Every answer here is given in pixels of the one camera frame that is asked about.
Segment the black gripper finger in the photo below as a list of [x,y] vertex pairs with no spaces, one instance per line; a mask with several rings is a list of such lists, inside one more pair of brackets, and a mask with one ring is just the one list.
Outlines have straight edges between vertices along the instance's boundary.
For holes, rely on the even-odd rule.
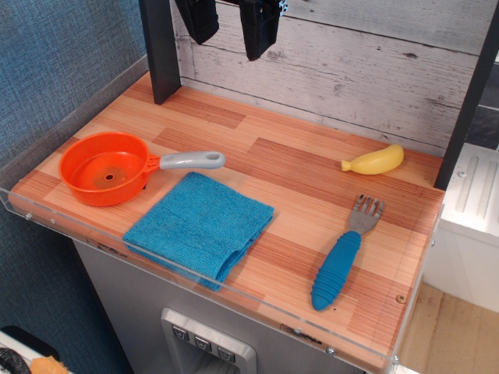
[[246,56],[255,61],[277,40],[279,1],[239,1]]
[[219,29],[215,0],[176,0],[186,29],[197,44],[212,38]]

